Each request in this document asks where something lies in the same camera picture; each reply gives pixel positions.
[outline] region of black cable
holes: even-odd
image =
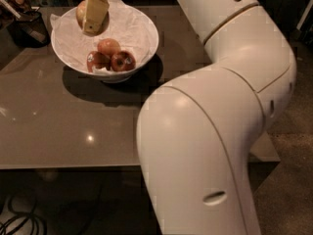
[[[84,226],[81,228],[81,230],[77,233],[77,235],[84,234],[88,230],[88,228],[90,227],[92,220],[95,218],[95,215],[96,215],[97,210],[98,210],[98,206],[99,206],[100,201],[101,201],[102,188],[103,188],[103,185],[100,186],[97,199],[95,201],[94,206],[92,207],[92,214],[89,216],[88,220],[86,221]]]
[[[281,10],[282,10],[283,3],[284,3],[284,0],[281,1],[280,5],[279,5],[279,7],[278,7],[278,9],[277,9],[276,17],[279,16],[279,14],[280,14],[280,12],[281,12]]]
[[[6,222],[0,223],[0,235],[14,235],[17,231],[21,230],[29,221],[31,222],[31,231],[29,235],[47,235],[47,224],[46,221],[39,215],[35,214],[37,208],[37,199],[32,193],[34,199],[34,204],[30,211],[16,211],[13,208],[13,201],[16,199],[19,193],[11,196],[8,202],[8,210],[13,213],[15,216],[9,218]],[[8,231],[10,225],[16,222],[17,220],[23,218],[22,222],[17,225],[13,230]]]

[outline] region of black object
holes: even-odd
[[[14,42],[21,47],[40,48],[50,43],[50,36],[40,12],[28,12],[34,17],[29,21],[14,20],[8,30]]]
[[[313,7],[309,11],[300,32],[299,40],[310,48],[313,48]]]

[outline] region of floor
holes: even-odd
[[[313,234],[313,51],[291,40],[297,85],[268,130],[281,158],[253,193],[263,235]],[[158,234],[140,168],[62,169],[42,180],[32,170],[0,173],[0,234]]]

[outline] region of red apple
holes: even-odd
[[[100,53],[111,57],[113,54],[120,51],[120,45],[115,39],[105,38],[98,42],[97,49]]]
[[[119,51],[112,55],[111,67],[114,71],[131,71],[136,67],[136,60],[130,52]]]
[[[87,69],[89,72],[92,72],[92,68],[102,69],[106,68],[110,70],[110,57],[103,55],[98,51],[91,51],[87,56]]]

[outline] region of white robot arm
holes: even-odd
[[[287,106],[291,47],[256,0],[178,0],[213,64],[144,104],[137,146],[163,234],[260,235],[247,154]]]

